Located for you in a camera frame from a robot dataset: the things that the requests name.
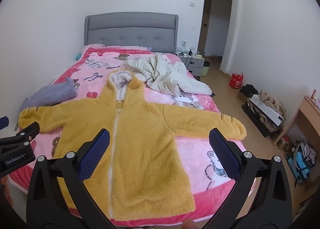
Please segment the beige crumpled clothes pile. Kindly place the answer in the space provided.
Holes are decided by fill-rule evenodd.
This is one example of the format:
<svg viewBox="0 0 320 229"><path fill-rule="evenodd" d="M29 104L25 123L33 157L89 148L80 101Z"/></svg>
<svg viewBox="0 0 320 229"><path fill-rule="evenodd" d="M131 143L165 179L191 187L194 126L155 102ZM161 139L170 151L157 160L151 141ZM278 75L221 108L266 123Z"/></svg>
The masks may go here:
<svg viewBox="0 0 320 229"><path fill-rule="evenodd" d="M286 109L283 105L283 103L278 100L276 97L271 95L268 92L265 92L263 90L260 91L260 100L267 105L268 107L272 108L275 112L277 112L279 115L286 117Z"/></svg>

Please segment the cream quilted blanket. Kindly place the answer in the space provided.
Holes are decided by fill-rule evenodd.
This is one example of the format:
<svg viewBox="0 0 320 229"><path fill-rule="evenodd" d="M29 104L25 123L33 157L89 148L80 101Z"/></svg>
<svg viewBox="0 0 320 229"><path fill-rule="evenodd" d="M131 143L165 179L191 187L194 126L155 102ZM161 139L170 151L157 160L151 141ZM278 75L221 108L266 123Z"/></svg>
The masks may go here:
<svg viewBox="0 0 320 229"><path fill-rule="evenodd" d="M178 96L180 92L185 92L212 95L208 85L188 76L182 62L172 65L158 54L147 59L128 59L124 67L145 82L150 89L162 94Z"/></svg>

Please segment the grey folded garment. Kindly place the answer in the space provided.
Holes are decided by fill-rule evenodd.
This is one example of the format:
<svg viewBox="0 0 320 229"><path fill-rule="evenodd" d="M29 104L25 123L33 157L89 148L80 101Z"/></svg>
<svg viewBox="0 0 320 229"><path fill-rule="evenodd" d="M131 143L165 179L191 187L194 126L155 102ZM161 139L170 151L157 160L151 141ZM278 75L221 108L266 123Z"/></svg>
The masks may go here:
<svg viewBox="0 0 320 229"><path fill-rule="evenodd" d="M42 87L22 104L21 111L31 107L54 106L77 96L74 81L66 78L65 82Z"/></svg>

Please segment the pink cartoon bed blanket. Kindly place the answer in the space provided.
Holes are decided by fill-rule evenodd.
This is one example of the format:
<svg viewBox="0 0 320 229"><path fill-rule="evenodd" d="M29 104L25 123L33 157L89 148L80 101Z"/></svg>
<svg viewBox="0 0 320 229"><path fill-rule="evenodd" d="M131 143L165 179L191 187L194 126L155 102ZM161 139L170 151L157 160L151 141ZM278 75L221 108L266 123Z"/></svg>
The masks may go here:
<svg viewBox="0 0 320 229"><path fill-rule="evenodd" d="M128 59L147 59L157 55L144 47L103 46L100 44L88 45L82 49L81 53L81 59L67 69L56 81L56 83L62 83L66 78L71 78L74 81L77 93L74 99L66 100L61 104L84 98L97 98L105 87L110 73L127 70L124 67L124 63ZM179 58L172 54L158 55L172 65L180 62ZM144 99L147 102L220 113L210 96L162 94L149 89L145 83ZM56 128L47 133L40 131L39 136L32 142L35 154L37 156L45 155L48 158L56 158L54 154L61 133L62 128ZM237 147L242 147L242 140L231 141ZM175 142L182 166L190 181L191 191L195 200L195 211L184 215L158 219L115 221L110 218L117 226L176 225L186 218L201 221L213 215L223 203L234 183L225 174L222 165L210 147L208 137L176 137Z"/></svg>

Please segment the grey bedside table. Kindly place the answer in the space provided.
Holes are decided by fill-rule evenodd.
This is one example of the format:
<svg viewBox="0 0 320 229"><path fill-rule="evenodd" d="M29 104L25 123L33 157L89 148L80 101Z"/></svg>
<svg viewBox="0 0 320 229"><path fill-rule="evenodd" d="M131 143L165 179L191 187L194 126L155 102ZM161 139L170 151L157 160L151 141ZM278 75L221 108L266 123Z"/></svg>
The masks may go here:
<svg viewBox="0 0 320 229"><path fill-rule="evenodd" d="M176 54L180 60L184 63L188 72L195 77L200 77L202 75L202 70L204 66L204 58L202 57L192 57L192 56L181 56Z"/></svg>

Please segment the brown interior door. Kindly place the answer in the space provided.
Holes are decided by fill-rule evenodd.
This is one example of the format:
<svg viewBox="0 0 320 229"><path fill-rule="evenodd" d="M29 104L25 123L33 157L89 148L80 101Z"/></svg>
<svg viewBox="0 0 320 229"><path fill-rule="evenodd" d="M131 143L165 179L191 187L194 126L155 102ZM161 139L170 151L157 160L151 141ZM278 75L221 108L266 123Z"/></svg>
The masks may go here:
<svg viewBox="0 0 320 229"><path fill-rule="evenodd" d="M204 49L206 46L208 26L210 21L210 9L211 9L212 0L204 0L202 22L201 22L201 31L199 37L198 50L200 54L204 56Z"/></svg>

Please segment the blue grey backpack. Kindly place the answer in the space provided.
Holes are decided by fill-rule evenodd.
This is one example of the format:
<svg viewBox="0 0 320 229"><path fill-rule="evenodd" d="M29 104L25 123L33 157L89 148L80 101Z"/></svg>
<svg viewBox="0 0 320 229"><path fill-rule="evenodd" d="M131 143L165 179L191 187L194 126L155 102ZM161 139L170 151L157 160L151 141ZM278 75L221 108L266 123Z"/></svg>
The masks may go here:
<svg viewBox="0 0 320 229"><path fill-rule="evenodd" d="M317 163L318 154L306 140L296 140L291 152L286 155L287 163L295 177L295 187L304 182Z"/></svg>

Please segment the yellow fleece hooded jacket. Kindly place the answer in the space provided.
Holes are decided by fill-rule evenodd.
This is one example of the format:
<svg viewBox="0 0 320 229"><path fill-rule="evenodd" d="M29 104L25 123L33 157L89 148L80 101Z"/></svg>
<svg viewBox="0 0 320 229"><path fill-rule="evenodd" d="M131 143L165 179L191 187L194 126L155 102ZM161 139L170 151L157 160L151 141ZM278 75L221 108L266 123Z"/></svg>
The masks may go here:
<svg viewBox="0 0 320 229"><path fill-rule="evenodd" d="M56 158L77 151L100 130L109 131L110 146L84 184L105 215L115 221L195 211L176 137L207 138L213 128L231 140L240 141L247 135L244 125L228 115L147 102L144 83L128 70L110 73L97 98L32 107L20 113L20 128L33 122L42 133L62 128Z"/></svg>

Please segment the green waste bin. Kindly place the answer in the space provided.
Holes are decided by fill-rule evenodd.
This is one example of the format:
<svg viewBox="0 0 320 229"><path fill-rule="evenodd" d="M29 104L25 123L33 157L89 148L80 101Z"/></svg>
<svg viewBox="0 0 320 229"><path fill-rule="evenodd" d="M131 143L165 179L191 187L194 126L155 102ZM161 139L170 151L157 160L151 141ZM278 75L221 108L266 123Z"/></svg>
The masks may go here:
<svg viewBox="0 0 320 229"><path fill-rule="evenodd" d="M201 76L207 76L209 68L210 68L210 62L205 60L204 63L203 63Z"/></svg>

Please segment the teal pillow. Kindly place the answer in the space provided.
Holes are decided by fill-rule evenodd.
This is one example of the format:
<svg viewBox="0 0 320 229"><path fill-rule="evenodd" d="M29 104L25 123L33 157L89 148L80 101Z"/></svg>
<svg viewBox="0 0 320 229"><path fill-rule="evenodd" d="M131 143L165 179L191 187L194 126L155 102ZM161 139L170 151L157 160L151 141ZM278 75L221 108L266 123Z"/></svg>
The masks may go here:
<svg viewBox="0 0 320 229"><path fill-rule="evenodd" d="M78 53L78 54L75 56L75 60L78 61L80 58L81 58L81 53Z"/></svg>

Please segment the black bag on floor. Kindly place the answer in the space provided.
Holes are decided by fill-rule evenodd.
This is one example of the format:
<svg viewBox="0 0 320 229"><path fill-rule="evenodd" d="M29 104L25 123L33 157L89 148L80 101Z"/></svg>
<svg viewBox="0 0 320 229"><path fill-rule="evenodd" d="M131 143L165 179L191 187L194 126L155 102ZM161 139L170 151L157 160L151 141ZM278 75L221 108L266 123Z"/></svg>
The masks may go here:
<svg viewBox="0 0 320 229"><path fill-rule="evenodd" d="M244 96L251 98L255 94L259 94L258 90L251 84L246 84L240 88L240 91Z"/></svg>

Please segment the red shopping bag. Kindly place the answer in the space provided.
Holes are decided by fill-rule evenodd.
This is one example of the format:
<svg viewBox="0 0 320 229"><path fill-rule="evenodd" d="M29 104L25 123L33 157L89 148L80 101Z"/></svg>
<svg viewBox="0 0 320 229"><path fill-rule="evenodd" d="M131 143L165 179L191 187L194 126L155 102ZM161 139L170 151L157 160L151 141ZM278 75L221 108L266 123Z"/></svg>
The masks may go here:
<svg viewBox="0 0 320 229"><path fill-rule="evenodd" d="M241 87L244 75L243 73L233 73L229 82L229 86L233 89L239 89Z"/></svg>

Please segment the wooden desk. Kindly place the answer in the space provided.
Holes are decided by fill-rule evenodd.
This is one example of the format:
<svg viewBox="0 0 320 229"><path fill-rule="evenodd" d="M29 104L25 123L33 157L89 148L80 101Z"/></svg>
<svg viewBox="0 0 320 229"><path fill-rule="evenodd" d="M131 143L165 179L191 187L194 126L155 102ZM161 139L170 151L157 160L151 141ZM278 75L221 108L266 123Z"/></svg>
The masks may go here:
<svg viewBox="0 0 320 229"><path fill-rule="evenodd" d="M272 145L276 145L295 125L314 148L319 148L319 109L307 95L304 96L295 115Z"/></svg>

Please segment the grey upholstered headboard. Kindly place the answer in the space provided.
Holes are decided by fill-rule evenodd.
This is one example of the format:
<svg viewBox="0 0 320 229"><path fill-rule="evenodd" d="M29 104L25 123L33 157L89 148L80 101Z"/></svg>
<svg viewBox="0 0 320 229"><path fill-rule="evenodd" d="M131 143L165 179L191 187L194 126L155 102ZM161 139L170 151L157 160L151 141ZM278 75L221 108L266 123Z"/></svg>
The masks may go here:
<svg viewBox="0 0 320 229"><path fill-rule="evenodd" d="M178 15L152 12L118 12L85 18L84 44L143 46L152 52L175 53Z"/></svg>

